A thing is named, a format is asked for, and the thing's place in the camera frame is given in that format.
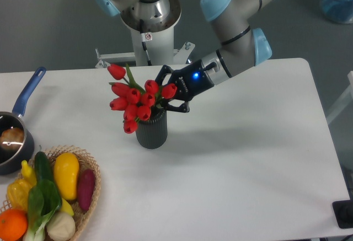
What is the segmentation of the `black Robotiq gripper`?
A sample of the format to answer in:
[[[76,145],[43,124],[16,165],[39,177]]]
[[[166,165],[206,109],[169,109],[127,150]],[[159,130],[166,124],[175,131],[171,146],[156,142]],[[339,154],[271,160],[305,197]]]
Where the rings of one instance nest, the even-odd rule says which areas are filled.
[[[177,88],[173,99],[181,100],[182,103],[179,106],[174,106],[170,104],[172,99],[162,99],[162,108],[166,111],[188,113],[190,111],[189,101],[214,87],[201,60],[175,71],[171,66],[163,65],[155,78],[155,82],[162,85],[167,75],[171,75],[168,83],[174,83]]]

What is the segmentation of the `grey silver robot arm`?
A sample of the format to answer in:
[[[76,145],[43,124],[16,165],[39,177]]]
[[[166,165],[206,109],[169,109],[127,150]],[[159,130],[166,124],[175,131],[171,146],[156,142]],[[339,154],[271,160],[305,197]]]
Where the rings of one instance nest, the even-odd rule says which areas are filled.
[[[160,65],[156,77],[162,83],[169,76],[177,87],[180,106],[161,101],[169,111],[186,113],[189,102],[200,93],[258,65],[272,55],[261,29],[252,29],[248,19],[273,0],[201,0],[200,7],[221,46],[218,50],[173,70],[174,26],[181,16],[178,0],[95,0],[107,15],[120,16],[130,29],[135,60],[139,66]]]

